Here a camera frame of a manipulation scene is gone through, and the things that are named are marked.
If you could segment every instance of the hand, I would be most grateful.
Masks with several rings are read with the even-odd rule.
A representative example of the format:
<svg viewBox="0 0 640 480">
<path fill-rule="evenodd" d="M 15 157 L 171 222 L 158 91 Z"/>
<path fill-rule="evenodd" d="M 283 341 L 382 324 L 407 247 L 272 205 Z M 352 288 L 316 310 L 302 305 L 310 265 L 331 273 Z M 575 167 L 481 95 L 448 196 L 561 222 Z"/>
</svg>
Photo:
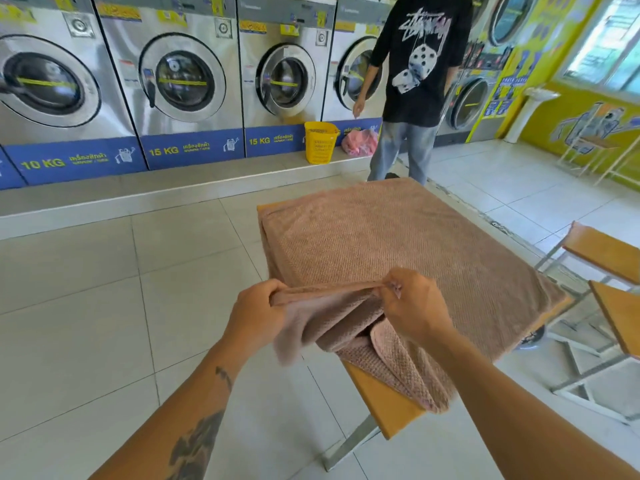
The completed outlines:
<svg viewBox="0 0 640 480">
<path fill-rule="evenodd" d="M 364 103 L 365 103 L 365 99 L 358 97 L 358 100 L 356 101 L 356 103 L 353 105 L 353 115 L 356 118 L 360 117 L 360 113 L 363 112 L 364 110 Z"/>
<path fill-rule="evenodd" d="M 246 358 L 270 344 L 284 325 L 284 306 L 271 306 L 273 293 L 287 286 L 278 280 L 267 280 L 240 291 L 231 310 L 222 341 L 241 347 Z"/>
<path fill-rule="evenodd" d="M 386 286 L 379 290 L 385 315 L 398 334 L 421 344 L 442 331 L 454 330 L 447 304 L 434 280 L 417 271 L 395 267 L 382 281 Z"/>
</svg>

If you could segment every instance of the brown towel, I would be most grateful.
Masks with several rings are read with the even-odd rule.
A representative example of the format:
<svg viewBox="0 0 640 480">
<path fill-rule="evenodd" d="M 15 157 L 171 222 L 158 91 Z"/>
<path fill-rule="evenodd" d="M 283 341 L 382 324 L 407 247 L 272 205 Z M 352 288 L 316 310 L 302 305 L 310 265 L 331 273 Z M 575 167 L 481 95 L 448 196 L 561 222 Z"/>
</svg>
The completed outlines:
<svg viewBox="0 0 640 480">
<path fill-rule="evenodd" d="M 275 348 L 283 363 L 320 348 L 427 410 L 455 395 L 428 354 L 398 337 L 373 288 L 393 266 L 435 278 L 455 327 L 489 359 L 517 345 L 564 298 L 546 277 L 409 178 L 355 185 L 261 209 L 269 274 L 292 288 Z"/>
</svg>

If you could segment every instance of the yellow laundry basket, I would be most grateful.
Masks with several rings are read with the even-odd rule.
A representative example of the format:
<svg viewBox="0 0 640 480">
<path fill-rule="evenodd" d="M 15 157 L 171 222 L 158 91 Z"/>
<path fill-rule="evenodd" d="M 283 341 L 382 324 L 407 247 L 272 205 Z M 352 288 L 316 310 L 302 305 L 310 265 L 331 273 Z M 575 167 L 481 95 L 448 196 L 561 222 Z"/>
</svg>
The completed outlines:
<svg viewBox="0 0 640 480">
<path fill-rule="evenodd" d="M 313 165 L 329 163 L 338 135 L 340 130 L 331 123 L 316 121 L 305 123 L 307 161 Z"/>
</svg>

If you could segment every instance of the dice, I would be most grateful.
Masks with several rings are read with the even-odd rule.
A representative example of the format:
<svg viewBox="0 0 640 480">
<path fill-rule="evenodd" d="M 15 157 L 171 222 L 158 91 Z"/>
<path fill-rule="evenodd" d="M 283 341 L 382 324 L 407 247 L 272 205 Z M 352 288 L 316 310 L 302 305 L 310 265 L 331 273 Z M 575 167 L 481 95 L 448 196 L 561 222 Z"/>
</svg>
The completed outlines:
<svg viewBox="0 0 640 480">
<path fill-rule="evenodd" d="M 404 71 L 396 74 L 396 76 L 391 80 L 391 84 L 398 90 L 398 92 L 400 92 L 400 94 L 404 94 L 420 84 L 420 81 L 416 80 L 409 69 L 405 69 Z"/>
<path fill-rule="evenodd" d="M 414 48 L 409 56 L 409 70 L 418 80 L 424 80 L 431 73 L 436 62 L 438 62 L 436 51 L 423 43 Z"/>
</svg>

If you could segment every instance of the t-shirt sleeve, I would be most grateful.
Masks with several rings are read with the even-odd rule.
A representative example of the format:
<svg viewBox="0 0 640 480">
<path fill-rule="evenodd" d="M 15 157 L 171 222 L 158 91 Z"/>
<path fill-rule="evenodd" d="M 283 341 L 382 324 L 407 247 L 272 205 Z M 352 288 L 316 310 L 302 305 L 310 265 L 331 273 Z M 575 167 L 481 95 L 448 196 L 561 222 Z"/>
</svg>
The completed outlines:
<svg viewBox="0 0 640 480">
<path fill-rule="evenodd" d="M 394 30 L 397 30 L 398 5 L 399 2 L 396 2 L 394 7 L 391 8 L 387 21 L 385 22 L 385 26 L 382 28 L 380 36 L 376 42 L 376 46 L 373 48 L 371 59 L 369 60 L 370 65 L 373 67 L 380 67 L 389 55 L 391 39 L 393 37 Z"/>
<path fill-rule="evenodd" d="M 471 22 L 474 16 L 474 5 L 472 0 L 463 0 L 460 12 L 451 28 L 451 39 L 449 40 L 449 67 L 462 65 L 465 57 L 465 49 L 471 31 Z"/>
</svg>

